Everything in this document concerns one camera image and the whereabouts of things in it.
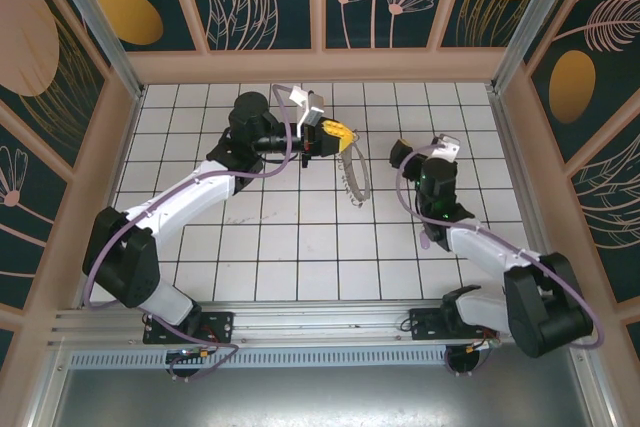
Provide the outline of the curved numbered steel plate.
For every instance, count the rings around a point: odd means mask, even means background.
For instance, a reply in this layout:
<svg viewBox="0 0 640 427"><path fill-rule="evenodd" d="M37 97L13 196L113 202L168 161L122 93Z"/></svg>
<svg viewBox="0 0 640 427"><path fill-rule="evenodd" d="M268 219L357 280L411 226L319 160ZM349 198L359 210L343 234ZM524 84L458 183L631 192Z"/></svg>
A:
<svg viewBox="0 0 640 427"><path fill-rule="evenodd" d="M338 174L350 203L362 208L371 199L371 177L367 159L356 142L338 156Z"/></svg>

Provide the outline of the grey metal sheet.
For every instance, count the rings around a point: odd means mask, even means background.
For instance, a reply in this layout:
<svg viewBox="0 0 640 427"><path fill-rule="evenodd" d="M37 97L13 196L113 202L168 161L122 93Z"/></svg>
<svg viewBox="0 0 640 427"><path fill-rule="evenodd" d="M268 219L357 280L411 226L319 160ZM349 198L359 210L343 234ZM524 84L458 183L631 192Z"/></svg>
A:
<svg viewBox="0 0 640 427"><path fill-rule="evenodd" d="M442 367L74 371L55 427L592 427L563 367L470 377Z"/></svg>

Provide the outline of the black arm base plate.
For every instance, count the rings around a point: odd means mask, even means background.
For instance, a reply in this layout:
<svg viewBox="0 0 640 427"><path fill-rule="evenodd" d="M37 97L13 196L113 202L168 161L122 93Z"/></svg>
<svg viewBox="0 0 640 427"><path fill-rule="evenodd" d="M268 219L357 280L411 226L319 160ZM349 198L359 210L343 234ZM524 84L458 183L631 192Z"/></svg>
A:
<svg viewBox="0 0 640 427"><path fill-rule="evenodd" d="M409 333L413 341L446 340L453 337L439 308L410 309Z"/></svg>
<svg viewBox="0 0 640 427"><path fill-rule="evenodd" d="M152 316L143 316L144 330L142 342L145 345L178 345L187 343L181 336L169 331ZM229 344L233 333L234 314L232 312L205 312L201 315L200 326L192 334L201 342Z"/></svg>

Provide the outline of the aluminium corner post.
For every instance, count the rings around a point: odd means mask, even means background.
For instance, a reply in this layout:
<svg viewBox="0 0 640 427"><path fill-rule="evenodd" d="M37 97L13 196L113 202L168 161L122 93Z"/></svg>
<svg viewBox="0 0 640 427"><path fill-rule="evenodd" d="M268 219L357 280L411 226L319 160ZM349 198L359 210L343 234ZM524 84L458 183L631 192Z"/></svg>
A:
<svg viewBox="0 0 640 427"><path fill-rule="evenodd" d="M531 0L518 23L491 81L486 85L490 97L500 96L508 87L526 52L541 30L557 0Z"/></svg>
<svg viewBox="0 0 640 427"><path fill-rule="evenodd" d="M135 101L139 101L143 84L134 72L121 42L109 25L97 0L73 0L73 2L87 21L88 27L93 32L127 91Z"/></svg>

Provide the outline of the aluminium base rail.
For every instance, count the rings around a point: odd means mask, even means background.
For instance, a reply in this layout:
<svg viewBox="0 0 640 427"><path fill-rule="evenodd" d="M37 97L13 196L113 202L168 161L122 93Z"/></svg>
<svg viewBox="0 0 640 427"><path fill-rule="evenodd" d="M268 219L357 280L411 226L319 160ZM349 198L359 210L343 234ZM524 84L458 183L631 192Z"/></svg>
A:
<svg viewBox="0 0 640 427"><path fill-rule="evenodd" d="M204 302L205 312L234 314L232 342L242 348L405 345L399 330L414 308L438 300ZM144 346L142 314L125 307L62 310L47 333L51 347L125 349Z"/></svg>

